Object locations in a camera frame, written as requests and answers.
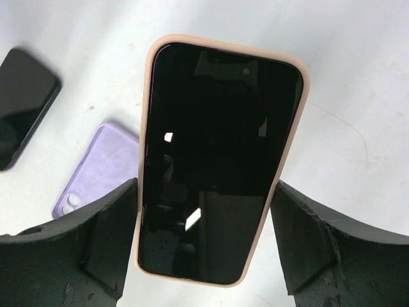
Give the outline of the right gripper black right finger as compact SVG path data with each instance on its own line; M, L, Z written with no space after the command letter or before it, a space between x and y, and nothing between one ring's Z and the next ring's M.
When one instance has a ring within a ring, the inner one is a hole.
M408 237L370 226L279 182L270 205L297 306L408 306Z

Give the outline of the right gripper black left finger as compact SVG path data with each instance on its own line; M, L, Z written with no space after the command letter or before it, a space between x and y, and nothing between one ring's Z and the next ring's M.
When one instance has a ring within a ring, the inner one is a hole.
M137 179L48 223L1 236L1 306L116 306L137 218Z

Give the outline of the lilac silicone phone case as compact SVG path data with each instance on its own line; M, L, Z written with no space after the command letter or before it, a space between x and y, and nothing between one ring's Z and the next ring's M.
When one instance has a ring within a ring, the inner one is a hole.
M116 122L96 129L51 215L58 219L138 176L139 136Z

